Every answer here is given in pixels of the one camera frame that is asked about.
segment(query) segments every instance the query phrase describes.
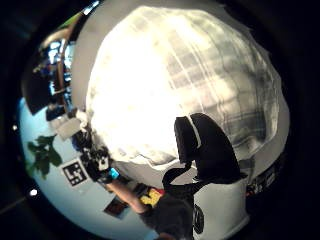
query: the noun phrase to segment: green leaf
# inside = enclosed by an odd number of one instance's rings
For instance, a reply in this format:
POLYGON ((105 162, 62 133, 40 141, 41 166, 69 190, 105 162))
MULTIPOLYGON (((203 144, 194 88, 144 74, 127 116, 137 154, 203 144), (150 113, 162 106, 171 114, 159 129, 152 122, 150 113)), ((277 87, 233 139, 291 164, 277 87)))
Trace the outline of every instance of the green leaf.
POLYGON ((35 155, 35 153, 39 150, 39 147, 36 146, 33 142, 28 142, 28 149, 33 155, 35 155))
POLYGON ((53 136, 39 136, 36 141, 40 146, 52 145, 55 135, 53 136))
POLYGON ((62 163, 59 153, 52 146, 49 147, 49 160, 56 167, 62 163))
POLYGON ((35 171, 35 164, 31 164, 29 162, 25 162, 26 171, 29 175, 29 177, 33 178, 33 174, 35 171))
POLYGON ((40 161, 38 161, 38 166, 42 174, 42 177, 44 178, 49 173, 49 170, 50 170, 49 159, 48 158, 41 159, 40 161))

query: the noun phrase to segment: person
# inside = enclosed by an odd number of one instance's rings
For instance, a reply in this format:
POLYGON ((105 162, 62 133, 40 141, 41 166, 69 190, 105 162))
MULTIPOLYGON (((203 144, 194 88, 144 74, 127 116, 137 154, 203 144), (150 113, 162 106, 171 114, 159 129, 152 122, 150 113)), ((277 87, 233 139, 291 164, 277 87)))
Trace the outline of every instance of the person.
POLYGON ((86 112, 95 144, 118 165, 166 171, 179 162, 176 117, 204 113, 253 179, 277 159, 268 156, 281 152, 286 133, 279 151, 265 147, 287 129, 278 126, 281 80, 261 52, 208 12, 138 7, 106 35, 92 68, 86 112))
POLYGON ((141 220, 164 240, 192 239, 192 205, 187 200, 176 199, 165 193, 153 208, 144 204, 140 198, 118 179, 113 179, 109 169, 90 172, 93 181, 99 182, 108 191, 114 192, 131 209, 139 214, 141 220))

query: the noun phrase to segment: white fabric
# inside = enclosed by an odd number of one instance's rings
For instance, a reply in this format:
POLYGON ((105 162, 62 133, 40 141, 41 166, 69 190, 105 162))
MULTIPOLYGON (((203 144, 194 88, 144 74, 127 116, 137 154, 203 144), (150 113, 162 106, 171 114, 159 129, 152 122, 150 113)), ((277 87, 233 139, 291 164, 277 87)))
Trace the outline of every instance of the white fabric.
POLYGON ((195 240, 228 239, 248 222, 246 187, 248 179, 233 184, 208 184, 194 195, 194 204, 204 213, 201 234, 193 231, 195 240))
POLYGON ((140 7, 101 44, 87 112, 118 161, 176 162, 174 120, 194 112, 217 121, 241 160, 277 131, 274 78, 254 45, 215 17, 140 7))

